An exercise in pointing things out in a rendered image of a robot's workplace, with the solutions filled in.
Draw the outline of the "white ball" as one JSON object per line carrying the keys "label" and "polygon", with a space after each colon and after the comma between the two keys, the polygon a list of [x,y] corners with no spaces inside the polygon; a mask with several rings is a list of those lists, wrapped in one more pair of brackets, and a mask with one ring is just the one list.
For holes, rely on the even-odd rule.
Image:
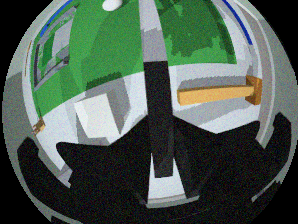
{"label": "white ball", "polygon": [[104,4],[102,4],[102,8],[104,8],[105,11],[118,10],[122,2],[124,2],[124,0],[105,0]]}

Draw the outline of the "green putting mat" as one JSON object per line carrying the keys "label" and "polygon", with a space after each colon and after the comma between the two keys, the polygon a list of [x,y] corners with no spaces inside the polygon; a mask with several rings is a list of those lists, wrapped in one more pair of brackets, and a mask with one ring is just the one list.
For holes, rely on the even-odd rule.
{"label": "green putting mat", "polygon": [[[124,0],[118,10],[105,11],[105,0],[73,0],[53,18],[49,27],[69,8],[77,6],[76,14],[56,24],[48,37],[51,37],[65,20],[72,20],[71,36],[67,55],[68,65],[53,73],[41,88],[33,91],[33,63],[40,34],[35,37],[31,56],[31,91],[37,117],[43,119],[45,113],[71,100],[72,97],[98,87],[106,81],[144,72],[142,64],[141,22],[138,4],[140,0]],[[212,12],[204,0],[154,0],[162,35],[165,40],[165,52],[170,65],[223,63],[227,64],[225,45]],[[49,28],[48,27],[48,28]],[[48,30],[47,28],[47,30]],[[45,32],[47,32],[45,30]],[[64,51],[67,48],[63,48]],[[57,52],[63,55],[63,49]],[[43,68],[43,79],[56,67],[56,55]],[[45,71],[45,73],[44,73]]]}

